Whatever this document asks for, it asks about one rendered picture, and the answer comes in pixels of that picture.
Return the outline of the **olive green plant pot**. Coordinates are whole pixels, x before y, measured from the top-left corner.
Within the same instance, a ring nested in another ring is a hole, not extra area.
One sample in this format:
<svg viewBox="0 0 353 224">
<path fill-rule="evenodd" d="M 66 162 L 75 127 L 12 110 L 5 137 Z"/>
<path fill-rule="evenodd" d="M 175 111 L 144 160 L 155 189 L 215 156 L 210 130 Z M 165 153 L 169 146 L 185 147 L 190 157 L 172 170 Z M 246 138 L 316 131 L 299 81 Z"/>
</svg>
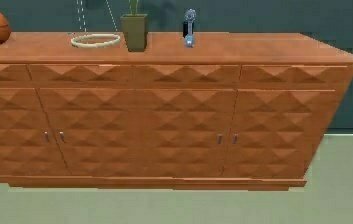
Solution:
<svg viewBox="0 0 353 224">
<path fill-rule="evenodd" d="M 129 12 L 120 17 L 122 32 L 129 52 L 144 52 L 147 47 L 148 15 L 140 14 L 140 0 L 127 0 Z"/>
</svg>

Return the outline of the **blue grey upright gadget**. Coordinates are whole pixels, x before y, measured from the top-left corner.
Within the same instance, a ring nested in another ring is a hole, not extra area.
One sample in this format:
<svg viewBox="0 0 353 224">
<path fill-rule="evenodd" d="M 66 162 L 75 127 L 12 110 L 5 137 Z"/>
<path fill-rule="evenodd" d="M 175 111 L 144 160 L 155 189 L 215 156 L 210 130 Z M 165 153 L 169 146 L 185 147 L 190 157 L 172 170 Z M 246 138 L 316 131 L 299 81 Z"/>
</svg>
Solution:
<svg viewBox="0 0 353 224">
<path fill-rule="evenodd" d="M 196 19 L 196 11 L 188 9 L 185 13 L 185 22 L 187 24 L 187 33 L 184 35 L 184 44 L 186 47 L 192 48 L 194 46 L 193 25 Z"/>
</svg>

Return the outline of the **brown wooden sideboard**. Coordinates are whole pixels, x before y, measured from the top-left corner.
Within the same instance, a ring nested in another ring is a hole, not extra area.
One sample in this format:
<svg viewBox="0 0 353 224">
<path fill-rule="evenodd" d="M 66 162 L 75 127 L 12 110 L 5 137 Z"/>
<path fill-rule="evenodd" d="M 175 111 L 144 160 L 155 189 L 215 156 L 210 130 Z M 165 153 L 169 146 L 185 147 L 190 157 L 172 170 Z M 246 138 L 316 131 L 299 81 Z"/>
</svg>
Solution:
<svg viewBox="0 0 353 224">
<path fill-rule="evenodd" d="M 353 78 L 353 54 L 296 33 L 153 33 L 145 51 L 66 33 L 0 45 L 0 183 L 286 190 Z"/>
</svg>

